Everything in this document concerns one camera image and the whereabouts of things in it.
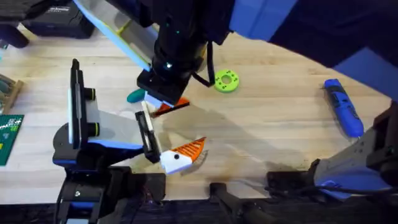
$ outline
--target blue screwdriver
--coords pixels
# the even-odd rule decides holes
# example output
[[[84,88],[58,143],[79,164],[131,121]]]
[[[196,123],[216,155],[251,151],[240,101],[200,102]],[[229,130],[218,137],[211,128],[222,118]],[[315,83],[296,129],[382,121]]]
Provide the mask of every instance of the blue screwdriver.
[[[347,136],[359,138],[364,134],[363,123],[343,86],[337,79],[325,81],[324,87],[337,119]]]

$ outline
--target yellow strip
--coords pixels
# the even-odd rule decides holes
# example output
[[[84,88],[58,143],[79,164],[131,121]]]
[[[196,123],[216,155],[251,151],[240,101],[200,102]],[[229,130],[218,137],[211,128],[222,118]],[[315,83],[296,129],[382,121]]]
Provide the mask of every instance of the yellow strip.
[[[95,136],[98,136],[98,123],[95,123]]]
[[[126,29],[126,27],[130,25],[130,23],[131,23],[131,20],[127,21],[124,26],[122,26],[118,31],[116,31],[116,33],[118,35],[120,35]]]

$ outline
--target black mount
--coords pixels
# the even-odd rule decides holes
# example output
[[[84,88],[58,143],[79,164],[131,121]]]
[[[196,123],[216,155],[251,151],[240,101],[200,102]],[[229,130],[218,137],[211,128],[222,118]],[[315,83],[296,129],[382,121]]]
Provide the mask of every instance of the black mount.
[[[254,202],[242,200],[228,193],[222,183],[210,184],[210,202],[219,203],[228,217],[229,223],[249,224],[287,224],[288,222],[274,218],[260,210]]]
[[[84,219],[94,224],[113,213],[120,200],[143,192],[150,194],[154,202],[161,201],[165,195],[164,174],[132,174],[130,167],[112,166],[140,154],[145,154],[153,163],[159,161],[159,148],[145,114],[136,113],[144,143],[141,149],[105,147],[88,141],[89,137],[100,135],[101,126],[87,123],[86,101],[95,100],[95,90],[84,87],[83,72],[76,59],[71,69],[70,98],[72,120],[64,124],[53,139],[53,163],[64,167],[67,173],[57,199],[54,221],[63,224],[68,219]]]

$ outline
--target blue fabric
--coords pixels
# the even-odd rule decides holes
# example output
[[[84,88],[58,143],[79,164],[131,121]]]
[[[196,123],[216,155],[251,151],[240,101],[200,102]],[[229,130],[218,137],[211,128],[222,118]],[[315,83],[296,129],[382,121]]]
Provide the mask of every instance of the blue fabric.
[[[268,41],[297,0],[235,0],[229,28],[250,38]]]
[[[398,68],[364,48],[333,68],[398,101]]]

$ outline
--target wooden tabletop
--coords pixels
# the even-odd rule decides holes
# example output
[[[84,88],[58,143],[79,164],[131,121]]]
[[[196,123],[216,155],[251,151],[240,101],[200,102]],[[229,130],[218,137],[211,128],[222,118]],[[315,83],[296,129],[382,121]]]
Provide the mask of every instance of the wooden tabletop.
[[[132,117],[140,105],[126,97],[141,69],[99,32],[90,40],[38,38],[10,47],[0,73],[25,82],[13,109],[24,122],[7,166],[0,167],[0,203],[54,203],[65,172],[52,163],[52,139],[67,122],[72,59],[80,61],[85,86],[96,88],[99,108]],[[339,78],[366,128],[390,99],[339,73],[274,45],[230,35],[215,46],[215,69],[232,69],[240,86],[220,93],[191,80],[184,95],[192,105],[155,121],[163,148],[206,136],[205,152],[189,170],[167,176],[166,199],[208,198],[210,182],[227,182],[238,197],[263,197],[270,170],[306,170],[349,146],[323,90]],[[122,162],[134,172],[162,172],[143,156]]]

